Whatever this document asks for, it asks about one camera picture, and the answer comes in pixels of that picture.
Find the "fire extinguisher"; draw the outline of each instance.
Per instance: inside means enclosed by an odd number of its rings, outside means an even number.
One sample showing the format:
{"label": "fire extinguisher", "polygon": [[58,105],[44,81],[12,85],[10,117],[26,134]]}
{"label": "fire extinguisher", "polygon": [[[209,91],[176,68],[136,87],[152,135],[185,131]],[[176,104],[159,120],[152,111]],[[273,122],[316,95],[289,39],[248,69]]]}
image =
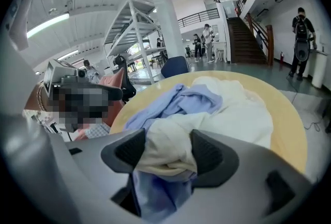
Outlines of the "fire extinguisher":
{"label": "fire extinguisher", "polygon": [[284,61],[284,53],[280,52],[280,63],[283,64]]}

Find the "round yellow table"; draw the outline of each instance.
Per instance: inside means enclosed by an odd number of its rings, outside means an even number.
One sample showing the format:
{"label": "round yellow table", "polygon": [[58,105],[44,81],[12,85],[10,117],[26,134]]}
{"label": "round yellow table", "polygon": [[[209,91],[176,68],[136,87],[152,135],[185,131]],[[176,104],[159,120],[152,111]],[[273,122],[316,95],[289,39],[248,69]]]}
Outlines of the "round yellow table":
{"label": "round yellow table", "polygon": [[191,86],[200,76],[215,77],[219,80],[237,80],[247,90],[256,92],[265,102],[273,118],[274,132],[271,149],[299,172],[304,173],[307,161],[307,139],[302,121],[291,102],[277,89],[257,78],[228,71],[197,71],[173,76],[159,81],[137,93],[116,117],[111,134],[123,130],[125,123],[137,112],[147,107],[162,93],[175,84]]}

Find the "floor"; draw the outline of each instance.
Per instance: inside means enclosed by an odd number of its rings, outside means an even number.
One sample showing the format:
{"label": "floor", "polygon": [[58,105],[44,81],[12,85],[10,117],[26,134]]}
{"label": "floor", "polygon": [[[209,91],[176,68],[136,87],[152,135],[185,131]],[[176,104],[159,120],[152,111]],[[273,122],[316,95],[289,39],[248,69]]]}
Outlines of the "floor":
{"label": "floor", "polygon": [[[306,177],[315,183],[324,174],[331,157],[331,136],[325,133],[328,119],[322,120],[322,111],[330,103],[331,93],[323,89],[316,89],[309,80],[299,82],[296,78],[287,79],[290,71],[286,65],[274,62],[272,67],[249,64],[226,64],[224,62],[207,63],[206,58],[195,62],[188,59],[190,71],[224,70],[247,74],[261,79],[280,90],[298,111],[306,128],[308,143],[308,158]],[[140,78],[148,78],[147,70],[139,73]],[[148,85],[134,85],[137,92]]]}
{"label": "floor", "polygon": [[[151,69],[152,76],[157,77],[161,74],[161,69]],[[130,79],[149,79],[147,69],[138,69],[137,71],[130,72],[129,74]]]}
{"label": "floor", "polygon": [[289,67],[285,65],[282,66],[277,61],[274,61],[272,67],[250,64],[227,64],[224,62],[209,64],[206,62],[205,57],[198,62],[194,62],[194,59],[189,58],[188,62],[190,71],[224,70],[238,72],[263,80],[282,91],[299,92],[302,94],[331,98],[331,95],[313,87],[308,80],[297,81],[296,78],[287,80],[290,71]]}

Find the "backpack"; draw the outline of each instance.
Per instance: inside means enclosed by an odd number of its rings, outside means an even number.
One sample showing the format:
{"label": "backpack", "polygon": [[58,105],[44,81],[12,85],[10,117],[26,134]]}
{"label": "backpack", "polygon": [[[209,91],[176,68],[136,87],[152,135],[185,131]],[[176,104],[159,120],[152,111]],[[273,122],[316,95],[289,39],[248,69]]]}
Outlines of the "backpack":
{"label": "backpack", "polygon": [[206,43],[206,39],[205,39],[205,37],[203,36],[203,34],[201,35],[201,42],[202,42],[202,44],[205,44],[205,43]]}
{"label": "backpack", "polygon": [[306,18],[301,18],[299,16],[296,17],[296,25],[295,25],[295,37],[296,39],[308,40],[309,39],[309,31],[306,25]]}

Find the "white trash bin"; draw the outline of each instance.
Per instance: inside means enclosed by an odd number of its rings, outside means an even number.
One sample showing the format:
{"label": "white trash bin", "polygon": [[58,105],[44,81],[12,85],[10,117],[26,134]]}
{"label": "white trash bin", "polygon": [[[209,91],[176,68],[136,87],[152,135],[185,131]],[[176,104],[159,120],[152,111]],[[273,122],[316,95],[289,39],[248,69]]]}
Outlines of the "white trash bin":
{"label": "white trash bin", "polygon": [[325,68],[327,62],[327,54],[325,52],[316,50],[316,62],[315,62],[315,69],[314,74],[312,77],[311,84],[315,88],[321,88],[322,82],[324,79]]}

